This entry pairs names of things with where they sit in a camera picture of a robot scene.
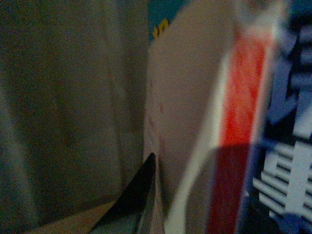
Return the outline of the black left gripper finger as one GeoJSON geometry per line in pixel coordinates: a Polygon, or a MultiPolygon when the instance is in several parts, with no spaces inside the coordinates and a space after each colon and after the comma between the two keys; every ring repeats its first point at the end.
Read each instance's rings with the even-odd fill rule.
{"type": "Polygon", "coordinates": [[[148,234],[154,211],[156,155],[151,153],[91,234],[148,234]]]}

